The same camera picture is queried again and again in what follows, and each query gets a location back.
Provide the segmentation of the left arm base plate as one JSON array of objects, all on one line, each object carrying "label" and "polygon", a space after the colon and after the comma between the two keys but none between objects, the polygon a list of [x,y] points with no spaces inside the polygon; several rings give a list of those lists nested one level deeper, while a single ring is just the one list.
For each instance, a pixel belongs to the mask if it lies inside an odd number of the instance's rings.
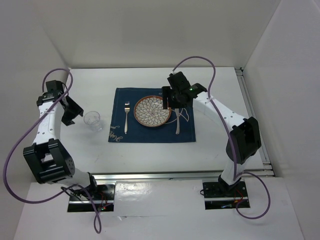
[{"label": "left arm base plate", "polygon": [[[115,183],[98,184],[96,192],[91,195],[93,203],[98,212],[113,212],[115,199]],[[68,213],[89,213],[94,212],[91,201],[86,194],[75,193],[75,190],[68,192],[69,201]]]}]

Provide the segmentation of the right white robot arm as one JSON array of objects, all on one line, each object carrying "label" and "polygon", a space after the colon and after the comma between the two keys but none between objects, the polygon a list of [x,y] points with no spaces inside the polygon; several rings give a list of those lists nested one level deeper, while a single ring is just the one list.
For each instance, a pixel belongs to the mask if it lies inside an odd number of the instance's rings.
[{"label": "right white robot arm", "polygon": [[218,177],[218,190],[223,196],[230,196],[240,182],[247,161],[260,149],[259,123],[254,117],[245,118],[215,99],[201,84],[193,85],[179,71],[167,78],[169,86],[163,86],[163,108],[195,107],[212,121],[220,124],[227,133],[227,163]]}]

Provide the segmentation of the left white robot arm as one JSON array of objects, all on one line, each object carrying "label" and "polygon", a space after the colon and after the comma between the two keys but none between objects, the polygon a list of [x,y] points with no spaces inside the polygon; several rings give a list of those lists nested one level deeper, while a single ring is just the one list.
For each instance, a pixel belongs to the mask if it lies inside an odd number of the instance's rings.
[{"label": "left white robot arm", "polygon": [[60,141],[61,125],[74,124],[84,110],[68,95],[64,96],[64,83],[48,81],[46,92],[37,99],[40,116],[37,134],[31,146],[23,149],[23,156],[39,184],[76,185],[73,193],[88,200],[97,197],[99,187],[93,175],[75,167],[67,149]]}]

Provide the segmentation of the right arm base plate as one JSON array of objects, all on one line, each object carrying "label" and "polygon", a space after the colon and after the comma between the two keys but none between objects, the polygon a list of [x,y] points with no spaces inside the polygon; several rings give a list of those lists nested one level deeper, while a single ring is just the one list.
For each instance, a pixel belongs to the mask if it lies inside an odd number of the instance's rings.
[{"label": "right arm base plate", "polygon": [[238,208],[250,208],[247,187],[244,181],[229,191],[222,192],[218,182],[203,182],[199,192],[204,197],[206,210],[225,210]]}]

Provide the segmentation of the navy blue fish placemat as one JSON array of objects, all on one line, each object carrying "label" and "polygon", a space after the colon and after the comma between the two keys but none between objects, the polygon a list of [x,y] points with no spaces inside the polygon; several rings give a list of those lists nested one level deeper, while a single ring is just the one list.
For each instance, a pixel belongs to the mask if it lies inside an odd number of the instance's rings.
[{"label": "navy blue fish placemat", "polygon": [[[160,88],[117,88],[113,101],[112,117],[108,142],[110,143],[189,143],[196,141],[194,111],[192,108],[181,108],[180,133],[176,134],[177,117],[174,111],[165,124],[158,127],[141,125],[134,117],[136,103],[147,96],[162,96]],[[128,131],[125,128],[125,102],[130,102],[128,113]]]}]

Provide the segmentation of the silver fork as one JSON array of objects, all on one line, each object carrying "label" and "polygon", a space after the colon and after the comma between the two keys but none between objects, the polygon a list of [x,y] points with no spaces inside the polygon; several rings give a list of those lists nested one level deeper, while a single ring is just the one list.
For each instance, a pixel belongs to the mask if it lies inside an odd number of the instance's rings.
[{"label": "silver fork", "polygon": [[128,114],[130,112],[130,102],[127,101],[124,103],[124,112],[125,112],[125,123],[124,123],[124,133],[128,133]]}]

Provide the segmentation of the silver table knife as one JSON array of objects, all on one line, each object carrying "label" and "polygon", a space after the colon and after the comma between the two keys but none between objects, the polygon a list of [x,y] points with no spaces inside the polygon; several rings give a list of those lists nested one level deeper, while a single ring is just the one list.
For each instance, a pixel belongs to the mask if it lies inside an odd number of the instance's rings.
[{"label": "silver table knife", "polygon": [[178,108],[176,108],[175,110],[175,114],[176,114],[176,135],[180,134],[180,111]]}]

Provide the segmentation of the patterned ceramic plate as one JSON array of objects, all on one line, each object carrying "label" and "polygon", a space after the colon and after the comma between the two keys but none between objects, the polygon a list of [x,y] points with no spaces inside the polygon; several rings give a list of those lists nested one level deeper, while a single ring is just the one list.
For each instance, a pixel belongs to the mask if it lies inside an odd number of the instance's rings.
[{"label": "patterned ceramic plate", "polygon": [[150,95],[141,98],[134,107],[135,119],[143,126],[155,128],[164,125],[171,117],[171,109],[163,109],[163,98]]}]

